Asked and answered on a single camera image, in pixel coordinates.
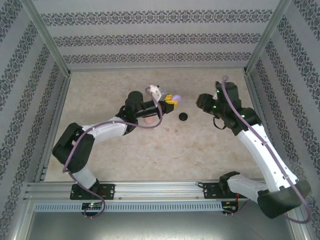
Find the damask pattern border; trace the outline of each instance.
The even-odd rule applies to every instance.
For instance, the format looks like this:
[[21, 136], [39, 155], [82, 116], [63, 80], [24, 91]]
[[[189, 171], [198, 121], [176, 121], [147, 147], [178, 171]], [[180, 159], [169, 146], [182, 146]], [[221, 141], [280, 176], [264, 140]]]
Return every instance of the damask pattern border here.
[[269, 59], [272, 63], [273, 69], [279, 78], [280, 85], [282, 86], [283, 93], [291, 107], [293, 116], [297, 123], [297, 127], [300, 129], [304, 145], [307, 147], [307, 151], [310, 154], [311, 160], [313, 160], [313, 166], [316, 168], [316, 173], [320, 175], [320, 144], [317, 142], [317, 138], [314, 136], [315, 132], [311, 129], [308, 117], [304, 112], [303, 106], [300, 104], [296, 90], [287, 74], [285, 66], [281, 61], [277, 49], [274, 43], [270, 40], [265, 46]]
[[[267, 75], [266, 69], [265, 69], [261, 59], [259, 59], [257, 61], [255, 68], [259, 74], [260, 81], [263, 84], [263, 88], [264, 88], [265, 94], [268, 98], [268, 102], [271, 107], [273, 117], [276, 120], [277, 128], [280, 132], [281, 140], [283, 142], [286, 155], [289, 158], [291, 170], [293, 171], [293, 173], [295, 175], [297, 175], [297, 177], [299, 179], [306, 179], [307, 176], [306, 176], [305, 170], [301, 167], [301, 162], [300, 162], [299, 156], [296, 154], [297, 151], [295, 150], [295, 146], [292, 142], [292, 138], [290, 137], [290, 132], [287, 129], [286, 121], [282, 115], [281, 109], [279, 108], [279, 103], [278, 103], [277, 98], [275, 96], [275, 92], [271, 86], [269, 77]], [[255, 91], [257, 93], [257, 97], [260, 102], [260, 105], [263, 106], [262, 101], [259, 97], [259, 92], [257, 91], [255, 81], [253, 80], [252, 82], [253, 82], [253, 86], [255, 88]], [[263, 112], [264, 118], [267, 120], [265, 112], [263, 110], [262, 110], [262, 112]], [[268, 128], [270, 135], [272, 135], [267, 121], [266, 121], [266, 124], [267, 124], [267, 128]], [[319, 208], [317, 206], [317, 201], [313, 197], [312, 191], [309, 193], [306, 200], [307, 200], [307, 202], [311, 208], [311, 212], [312, 212], [311, 225], [314, 228], [314, 232], [315, 232], [316, 236], [318, 238], [320, 238], [320, 223], [319, 223], [320, 212], [319, 212]]]
[[315, 100], [318, 110], [320, 111], [320, 82], [319, 74], [316, 72], [313, 63], [310, 61], [307, 52], [302, 47], [297, 34], [294, 32], [292, 26], [289, 24], [288, 19], [284, 16], [278, 26], [283, 40], [286, 43], [291, 56], [294, 59], [295, 65], [298, 67], [306, 86], [309, 88], [309, 92], [312, 98]]
[[165, 52], [64, 55], [67, 64], [248, 61], [251, 52]]
[[0, 11], [0, 46], [4, 41], [11, 25], [16, 20], [22, 10], [22, 4], [19, 0], [7, 0]]
[[259, 33], [132, 34], [54, 37], [58, 47], [164, 45], [164, 44], [256, 44]]
[[0, 80], [0, 112], [6, 104], [6, 99], [11, 92], [13, 84], [16, 82], [18, 74], [21, 71], [23, 63], [26, 61], [27, 55], [34, 44], [38, 35], [35, 25], [30, 21], [26, 30], [23, 33], [19, 44], [14, 50], [12, 58], [9, 60], [7, 68], [4, 70]]
[[315, 38], [320, 41], [320, 7], [318, 3], [314, 0], [293, 0], [293, 3], [313, 31]]
[[[2, 239], [6, 239], [7, 234], [9, 232], [9, 227], [14, 216], [14, 211], [17, 207], [17, 201], [19, 200], [19, 196], [21, 194], [23, 182], [26, 179], [26, 174], [28, 172], [29, 164], [32, 159], [32, 155], [35, 149], [35, 145], [37, 143], [38, 135], [40, 133], [40, 129], [42, 127], [44, 118], [46, 116], [46, 111], [47, 111], [53, 90], [55, 88], [55, 84], [57, 82], [57, 77], [59, 75], [59, 72], [60, 72], [60, 69], [58, 65], [55, 63], [52, 68], [52, 72], [50, 74], [49, 80], [47, 82], [47, 86], [44, 90], [37, 114], [35, 116], [26, 147], [24, 148], [23, 154], [21, 156], [19, 167], [17, 168], [17, 172], [15, 173], [15, 176], [14, 176], [15, 180], [12, 183], [13, 186], [10, 189], [10, 195], [8, 196], [8, 201], [4, 205], [4, 211], [2, 212], [2, 217], [0, 220], [0, 223], [1, 223], [0, 238]], [[62, 91], [62, 86], [63, 86], [63, 83], [59, 90], [59, 96]], [[58, 101], [55, 104], [53, 116], [55, 114], [57, 104], [58, 104]]]
[[5, 174], [7, 170], [7, 165], [9, 164], [12, 151], [14, 150], [13, 147], [17, 143], [17, 139], [34, 98], [42, 73], [47, 64], [49, 55], [50, 51], [47, 46], [44, 45], [23, 91], [17, 110], [15, 111], [12, 122], [10, 123], [9, 130], [7, 131], [7, 135], [4, 137], [4, 143], [0, 149], [0, 180], [3, 179], [3, 174]]
[[48, 27], [111, 24], [266, 23], [271, 9], [42, 13]]

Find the wall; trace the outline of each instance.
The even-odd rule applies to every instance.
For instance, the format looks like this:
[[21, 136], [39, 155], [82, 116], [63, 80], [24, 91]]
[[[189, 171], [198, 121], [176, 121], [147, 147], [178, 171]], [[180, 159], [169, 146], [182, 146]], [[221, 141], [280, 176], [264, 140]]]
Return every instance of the wall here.
[[18, 0], [0, 0], [0, 240], [42, 158], [65, 76]]
[[312, 239], [320, 239], [319, 22], [319, 0], [293, 0], [250, 73], [277, 151], [311, 185]]
[[71, 70], [245, 67], [278, 0], [35, 0]]

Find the purple object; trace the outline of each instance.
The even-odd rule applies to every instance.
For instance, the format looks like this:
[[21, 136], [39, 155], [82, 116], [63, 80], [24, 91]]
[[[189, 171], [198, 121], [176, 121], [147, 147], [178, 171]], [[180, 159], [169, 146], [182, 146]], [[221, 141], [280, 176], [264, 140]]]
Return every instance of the purple object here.
[[172, 101], [178, 101], [178, 102], [181, 102], [181, 96], [180, 95], [174, 95], [172, 98], [171, 98], [171, 100]]

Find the small pink object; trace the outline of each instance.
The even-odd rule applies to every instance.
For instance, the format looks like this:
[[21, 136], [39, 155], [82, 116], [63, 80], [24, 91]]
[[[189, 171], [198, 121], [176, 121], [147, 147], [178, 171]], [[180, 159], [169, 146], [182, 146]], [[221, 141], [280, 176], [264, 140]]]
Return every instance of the small pink object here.
[[174, 95], [172, 98], [171, 98], [172, 101], [178, 101], [178, 102], [181, 102], [182, 98], [180, 95]]
[[153, 116], [148, 116], [144, 118], [144, 122], [146, 124], [152, 124], [154, 122], [154, 117]]

